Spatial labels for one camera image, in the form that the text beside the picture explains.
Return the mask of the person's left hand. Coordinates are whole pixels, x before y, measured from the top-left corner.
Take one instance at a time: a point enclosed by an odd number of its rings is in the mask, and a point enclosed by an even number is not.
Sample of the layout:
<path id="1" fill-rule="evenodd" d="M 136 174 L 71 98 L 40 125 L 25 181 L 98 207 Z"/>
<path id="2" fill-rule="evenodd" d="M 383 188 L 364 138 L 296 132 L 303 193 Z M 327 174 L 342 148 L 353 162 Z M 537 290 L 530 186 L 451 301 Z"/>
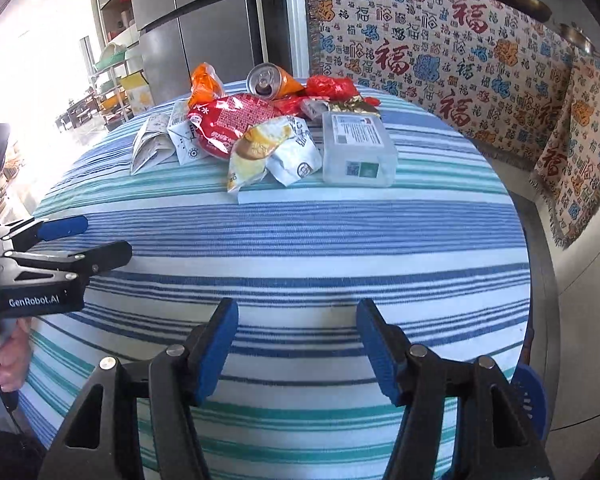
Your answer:
<path id="1" fill-rule="evenodd" d="M 27 378 L 32 350 L 32 318 L 18 318 L 14 330 L 0 347 L 0 388 L 4 392 L 19 390 Z"/>

